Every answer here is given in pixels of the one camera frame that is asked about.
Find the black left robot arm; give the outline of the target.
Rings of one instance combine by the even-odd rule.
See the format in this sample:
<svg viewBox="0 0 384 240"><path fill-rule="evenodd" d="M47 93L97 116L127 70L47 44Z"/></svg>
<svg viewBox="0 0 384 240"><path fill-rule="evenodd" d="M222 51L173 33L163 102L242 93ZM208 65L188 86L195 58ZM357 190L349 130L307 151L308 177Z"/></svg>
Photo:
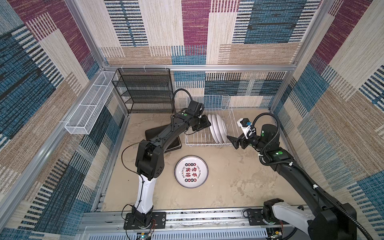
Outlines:
<svg viewBox="0 0 384 240"><path fill-rule="evenodd" d="M153 194L157 178L165 167L165 150L189 128L198 132L211 126L208 117L203 114L204 109L204 104L190 101L188 107L171 115L171 122L159 134L149 141L143 140L139 143L135 162L139 174L139 189L132 214L141 224L148 225L153 218Z"/></svg>

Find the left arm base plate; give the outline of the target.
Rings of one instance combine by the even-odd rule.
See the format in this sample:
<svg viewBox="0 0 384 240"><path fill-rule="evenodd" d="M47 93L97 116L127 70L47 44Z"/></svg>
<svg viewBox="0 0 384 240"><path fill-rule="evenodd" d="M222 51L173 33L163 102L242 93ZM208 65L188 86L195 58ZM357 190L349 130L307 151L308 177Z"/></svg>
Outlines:
<svg viewBox="0 0 384 240"><path fill-rule="evenodd" d="M164 229L167 220L166 212L152 212L146 215L140 212L127 213L124 223L124 230L149 230L154 226L155 230Z"/></svg>

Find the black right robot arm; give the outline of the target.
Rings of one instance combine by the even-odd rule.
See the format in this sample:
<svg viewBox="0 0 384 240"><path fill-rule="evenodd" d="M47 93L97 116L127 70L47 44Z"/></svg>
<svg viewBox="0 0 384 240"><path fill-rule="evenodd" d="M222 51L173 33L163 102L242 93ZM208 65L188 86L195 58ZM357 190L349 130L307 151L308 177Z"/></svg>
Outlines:
<svg viewBox="0 0 384 240"><path fill-rule="evenodd" d="M306 212L294 208L279 198L264 202L263 218L268 224L286 222L307 234L312 240L355 240L357 229L356 210L350 204L341 204L321 188L294 157L280 146L280 129L266 124L258 135L249 122L240 123L243 133L228 136L235 149L252 147L259 153L262 165L271 167L282 176L305 201Z"/></svg>

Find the white round printed plate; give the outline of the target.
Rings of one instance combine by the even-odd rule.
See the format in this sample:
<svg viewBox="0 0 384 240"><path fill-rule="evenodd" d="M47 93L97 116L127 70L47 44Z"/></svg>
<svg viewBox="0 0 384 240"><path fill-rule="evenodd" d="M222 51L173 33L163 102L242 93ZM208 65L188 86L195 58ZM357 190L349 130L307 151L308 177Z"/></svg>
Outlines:
<svg viewBox="0 0 384 240"><path fill-rule="evenodd" d="M208 176L208 165L198 156L183 157L175 167L176 181L184 188L198 188L207 181Z"/></svg>

